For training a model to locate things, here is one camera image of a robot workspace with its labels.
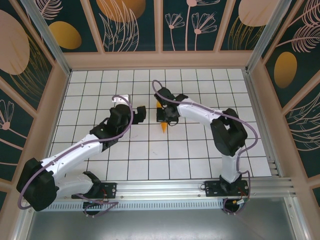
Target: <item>cable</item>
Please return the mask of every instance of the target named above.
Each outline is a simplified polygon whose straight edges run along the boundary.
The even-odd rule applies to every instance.
[[[233,120],[235,120],[235,121],[238,121],[238,122],[242,123],[243,125],[246,125],[246,126],[253,132],[254,138],[255,138],[255,139],[254,139],[254,143],[251,144],[250,146],[242,149],[241,151],[239,151],[239,153],[238,153],[238,155],[237,155],[237,157],[236,157],[236,171],[237,171],[238,173],[242,174],[242,175],[248,174],[249,193],[248,193],[248,196],[247,196],[247,197],[249,198],[249,197],[250,197],[250,192],[251,192],[250,172],[249,172],[249,170],[244,171],[244,172],[241,172],[241,171],[239,170],[239,161],[240,161],[240,155],[241,155],[242,153],[246,152],[246,151],[249,150],[249,149],[252,149],[252,148],[258,143],[258,134],[257,134],[257,132],[255,131],[255,129],[254,129],[251,125],[249,125],[248,123],[246,123],[245,121],[243,121],[243,120],[241,120],[241,119],[239,119],[239,118],[237,118],[237,117],[230,116],[230,115],[224,114],[224,113],[219,112],[219,111],[215,111],[215,110],[213,110],[213,109],[211,109],[211,108],[209,108],[209,107],[203,106],[203,105],[198,104],[198,103],[196,103],[196,102],[187,102],[187,101],[186,101],[186,102],[182,102],[182,101],[175,101],[175,100],[168,99],[168,98],[162,96],[160,93],[158,93],[158,91],[157,91],[156,88],[155,88],[155,83],[158,83],[158,84],[161,86],[161,88],[163,88],[163,86],[162,86],[161,82],[159,82],[158,80],[153,80],[153,81],[152,81],[153,91],[155,92],[155,94],[157,94],[157,95],[158,95],[160,98],[162,98],[163,100],[165,100],[165,101],[167,101],[167,102],[169,102],[169,103],[173,103],[173,104],[185,104],[185,105],[195,106],[195,107],[201,108],[201,109],[203,109],[203,110],[209,111],[209,112],[211,112],[211,113],[213,113],[213,114],[217,114],[217,115],[220,115],[220,116],[225,117],[225,118],[228,118],[228,119],[233,119]],[[227,200],[228,200],[228,198],[226,198],[226,199],[223,200],[222,210],[223,210],[225,213],[227,213],[227,214],[232,213],[232,214],[235,215],[235,214],[236,214],[235,212],[231,212],[231,211],[229,211],[228,209],[225,208],[225,204],[226,204],[226,201],[227,201]],[[244,205],[242,206],[242,208],[237,211],[237,213],[242,212],[245,205],[246,205],[246,204],[244,204]]]
[[[71,153],[72,151],[78,149],[78,148],[81,148],[82,146],[85,146],[85,145],[88,145],[88,144],[91,144],[91,143],[97,143],[97,142],[106,142],[106,141],[112,141],[112,140],[115,140],[115,139],[118,139],[118,138],[121,138],[131,127],[133,121],[134,121],[134,111],[133,111],[133,108],[131,106],[131,104],[129,103],[129,101],[127,99],[125,99],[124,97],[120,96],[120,95],[114,95],[112,97],[112,100],[114,100],[115,98],[121,98],[122,100],[124,100],[124,102],[128,105],[129,109],[130,109],[130,122],[128,124],[128,126],[126,127],[126,129],[120,133],[119,135],[117,136],[113,136],[113,137],[110,137],[110,138],[104,138],[104,139],[95,139],[95,140],[89,140],[89,141],[85,141],[84,143],[82,144],[79,144],[77,146],[74,146],[72,148],[70,148],[68,151],[62,153],[61,155],[57,156],[55,159],[53,159],[52,161],[50,161],[48,164],[46,164],[45,166],[43,166],[42,168],[40,168],[34,175],[32,175],[32,177],[30,177],[30,179],[26,182],[26,184],[24,185],[20,195],[19,195],[19,198],[18,198],[18,208],[21,209],[21,210],[26,210],[26,209],[29,209],[31,208],[31,205],[29,206],[22,206],[21,202],[22,202],[22,198],[27,190],[27,188],[29,187],[29,185],[31,184],[31,182],[41,173],[43,172],[46,168],[48,168],[49,166],[53,165],[55,162],[57,162],[58,160],[60,160],[61,158],[63,158],[64,156],[68,155],[69,153]],[[88,198],[82,196],[81,194],[77,194],[78,197],[82,198],[82,199],[85,199],[85,200],[88,200]]]

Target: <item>gray metal floor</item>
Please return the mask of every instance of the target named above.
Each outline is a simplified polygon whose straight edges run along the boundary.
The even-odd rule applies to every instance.
[[[294,240],[282,198],[251,199],[239,215],[221,209],[37,212],[28,240]]]

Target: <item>dark teal wallpaper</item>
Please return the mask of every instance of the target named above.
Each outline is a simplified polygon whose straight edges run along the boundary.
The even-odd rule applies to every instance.
[[[90,0],[106,52],[155,51],[154,0]]]
[[[80,0],[34,2],[64,53],[97,52]]]
[[[318,203],[318,206],[319,206],[319,208],[320,208],[320,187],[314,188],[314,189],[313,189],[313,194],[314,194],[315,199],[316,199],[316,201],[317,201],[317,203]]]
[[[0,23],[0,77],[37,109],[52,65],[7,0]]]
[[[0,179],[12,180],[33,120],[0,89]]]
[[[320,83],[286,116],[308,178],[320,174]]]
[[[0,213],[1,213],[2,206],[5,203],[6,196],[7,196],[6,192],[0,191]]]
[[[276,4],[274,0],[236,0],[220,50],[253,50]]]
[[[163,51],[212,51],[226,0],[163,0]]]
[[[290,6],[288,8],[288,10],[286,11],[282,21],[280,22],[277,30],[275,31],[275,33],[273,34],[271,40],[269,41],[268,45],[266,46],[265,50],[262,53],[262,58],[265,58],[265,55],[267,54],[268,50],[270,49],[271,44],[274,42],[276,36],[278,35],[280,29],[282,28],[283,24],[285,23],[285,21],[287,20],[288,15],[290,14],[292,8],[295,6],[297,0],[291,0]]]
[[[319,42],[319,1],[306,0],[265,64],[282,107],[319,71]]]

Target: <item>metal plate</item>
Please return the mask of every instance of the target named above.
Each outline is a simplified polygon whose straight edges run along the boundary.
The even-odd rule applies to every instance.
[[[220,187],[220,181],[205,181],[204,182],[205,195],[207,197],[241,197],[241,191],[245,194],[249,194],[248,182],[241,180],[237,183],[236,187],[230,193],[226,193]]]

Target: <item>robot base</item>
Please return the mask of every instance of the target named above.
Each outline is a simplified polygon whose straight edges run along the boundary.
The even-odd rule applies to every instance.
[[[90,191],[83,194],[88,199],[115,199],[117,193],[117,184],[115,182],[101,182],[99,184],[99,190],[96,193]],[[80,199],[77,195],[72,195],[72,199]]]
[[[222,177],[216,181],[205,181],[206,197],[241,197],[249,194],[248,182],[241,180],[241,176],[233,183],[227,183]]]

